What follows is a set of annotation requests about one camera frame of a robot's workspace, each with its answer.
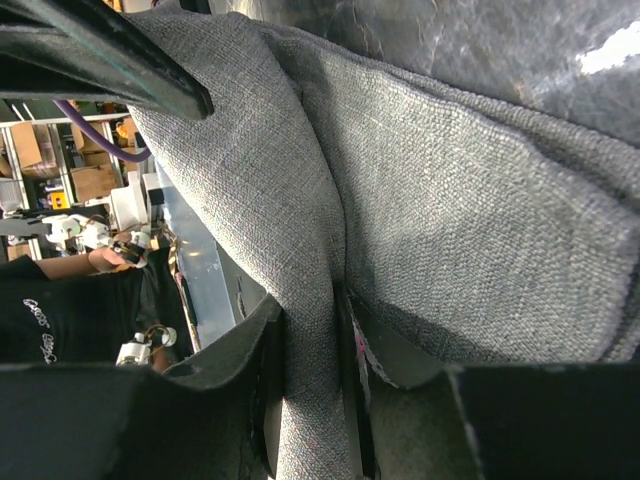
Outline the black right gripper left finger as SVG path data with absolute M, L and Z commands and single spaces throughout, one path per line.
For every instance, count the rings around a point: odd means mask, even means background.
M 5 366 L 5 479 L 268 479 L 282 406 L 284 319 L 246 320 L 159 374 L 146 367 Z

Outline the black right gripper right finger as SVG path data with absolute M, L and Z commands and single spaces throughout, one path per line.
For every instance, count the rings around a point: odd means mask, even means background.
M 635 363 L 445 364 L 334 289 L 355 479 L 635 479 Z

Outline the grey cloth napkin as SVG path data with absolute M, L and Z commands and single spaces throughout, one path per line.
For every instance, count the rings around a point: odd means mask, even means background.
M 279 476 L 348 477 L 338 282 L 445 361 L 632 358 L 636 148 L 237 13 L 130 20 L 214 104 L 140 133 L 286 314 Z

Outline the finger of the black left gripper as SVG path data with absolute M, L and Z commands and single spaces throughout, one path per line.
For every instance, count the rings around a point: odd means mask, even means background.
M 102 1 L 2 2 L 1 95 L 213 112 L 207 89 Z

